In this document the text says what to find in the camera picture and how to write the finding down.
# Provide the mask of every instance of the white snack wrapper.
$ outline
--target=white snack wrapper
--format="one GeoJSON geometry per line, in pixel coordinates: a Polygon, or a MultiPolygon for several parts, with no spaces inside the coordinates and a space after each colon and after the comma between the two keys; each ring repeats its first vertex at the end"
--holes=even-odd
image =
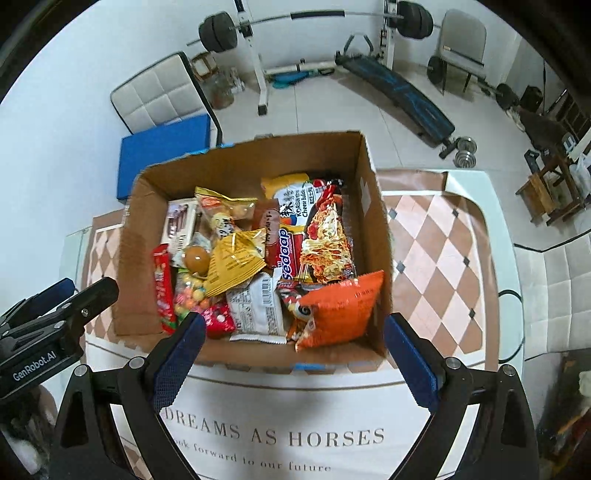
{"type": "Polygon", "coordinates": [[[275,291],[281,277],[259,272],[250,283],[242,288],[231,288],[226,292],[226,301],[236,324],[233,340],[258,340],[266,343],[287,343],[287,331],[283,324],[281,299],[275,291]]]}

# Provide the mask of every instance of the orange snack bag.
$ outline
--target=orange snack bag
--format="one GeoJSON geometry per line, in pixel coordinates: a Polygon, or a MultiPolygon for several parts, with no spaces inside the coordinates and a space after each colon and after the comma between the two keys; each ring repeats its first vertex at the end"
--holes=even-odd
{"type": "Polygon", "coordinates": [[[299,300],[313,314],[295,343],[295,351],[345,343],[361,337],[384,281],[384,271],[313,290],[299,300]]]}

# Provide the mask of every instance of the tiled floor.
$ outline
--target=tiled floor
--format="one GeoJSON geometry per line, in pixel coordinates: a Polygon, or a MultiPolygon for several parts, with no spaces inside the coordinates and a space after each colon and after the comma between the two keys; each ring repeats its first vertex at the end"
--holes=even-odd
{"type": "MultiPolygon", "coordinates": [[[[547,248],[575,235],[571,222],[536,226],[515,192],[526,181],[529,169],[523,158],[531,148],[493,98],[472,84],[462,95],[463,79],[447,82],[446,94],[428,81],[423,68],[397,65],[397,71],[435,102],[456,126],[456,135],[467,135],[478,144],[476,168],[489,173],[509,232],[516,243],[547,248]]],[[[234,104],[219,111],[225,142],[251,140],[260,134],[292,134],[334,130],[361,130],[377,168],[454,168],[453,155],[438,156],[440,147],[421,140],[402,110],[366,82],[347,73],[306,79],[285,90],[269,89],[266,116],[256,114],[258,93],[247,89],[234,104]]]]}

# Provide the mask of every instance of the snack package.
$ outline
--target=snack package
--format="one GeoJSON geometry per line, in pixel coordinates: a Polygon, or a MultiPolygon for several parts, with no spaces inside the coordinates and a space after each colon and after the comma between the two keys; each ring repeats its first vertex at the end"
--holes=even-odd
{"type": "Polygon", "coordinates": [[[160,243],[168,244],[168,252],[173,257],[177,252],[189,246],[197,221],[198,208],[196,199],[173,200],[168,203],[160,243]]]}
{"type": "Polygon", "coordinates": [[[284,278],[329,283],[355,276],[341,215],[340,180],[308,180],[305,174],[263,180],[265,195],[279,200],[279,250],[284,278]]]}
{"type": "Polygon", "coordinates": [[[195,188],[195,197],[216,239],[241,231],[236,220],[252,220],[256,198],[232,199],[201,187],[195,188]]]}
{"type": "Polygon", "coordinates": [[[181,323],[189,312],[202,313],[213,304],[205,298],[203,280],[191,275],[188,270],[179,268],[177,285],[174,290],[174,312],[181,323]]]}
{"type": "Polygon", "coordinates": [[[247,286],[226,292],[226,300],[236,323],[236,332],[230,341],[287,343],[281,300],[275,292],[280,274],[280,270],[273,277],[267,272],[260,272],[247,286]]]}
{"type": "Polygon", "coordinates": [[[327,188],[324,180],[310,180],[305,173],[262,179],[261,186],[268,199],[279,201],[281,223],[306,225],[310,211],[327,188]]]}
{"type": "Polygon", "coordinates": [[[205,332],[208,338],[218,340],[236,330],[234,319],[225,299],[201,312],[201,315],[205,319],[205,332]]]}
{"type": "Polygon", "coordinates": [[[302,265],[300,261],[301,246],[305,238],[304,228],[303,226],[280,225],[278,266],[282,270],[284,279],[312,283],[313,280],[307,265],[302,265]]]}
{"type": "Polygon", "coordinates": [[[220,295],[252,278],[265,267],[266,230],[234,232],[213,248],[207,280],[206,296],[220,295]]]}
{"type": "MultiPolygon", "coordinates": [[[[384,272],[380,270],[314,289],[292,301],[295,306],[290,308],[288,305],[288,309],[294,313],[296,325],[290,329],[290,334],[297,336],[298,320],[301,325],[306,316],[310,316],[297,338],[295,351],[345,343],[362,336],[383,281],[384,272]]],[[[282,288],[281,284],[278,285],[287,304],[282,288]]]]}
{"type": "Polygon", "coordinates": [[[174,311],[180,324],[189,312],[203,315],[208,338],[218,339],[232,333],[236,327],[224,297],[205,298],[203,280],[180,269],[174,296],[174,311]]]}
{"type": "Polygon", "coordinates": [[[162,330],[167,333],[174,333],[177,328],[177,318],[173,309],[174,293],[168,245],[157,246],[152,255],[154,256],[156,308],[162,323],[162,330]]]}
{"type": "Polygon", "coordinates": [[[266,228],[265,262],[269,268],[277,268],[279,262],[279,200],[257,200],[252,215],[252,228],[266,228]]]}
{"type": "Polygon", "coordinates": [[[309,292],[324,286],[319,283],[304,283],[284,278],[277,283],[277,292],[287,311],[293,316],[293,321],[287,332],[287,340],[297,341],[304,332],[308,321],[313,318],[312,309],[300,304],[301,298],[308,295],[309,292]]]}

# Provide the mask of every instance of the blue cushion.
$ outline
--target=blue cushion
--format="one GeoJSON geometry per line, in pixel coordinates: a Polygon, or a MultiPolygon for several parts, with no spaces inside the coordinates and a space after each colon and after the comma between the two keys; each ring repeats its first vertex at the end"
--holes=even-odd
{"type": "Polygon", "coordinates": [[[121,141],[117,199],[126,200],[136,176],[150,165],[209,148],[209,115],[160,125],[121,141]]]}

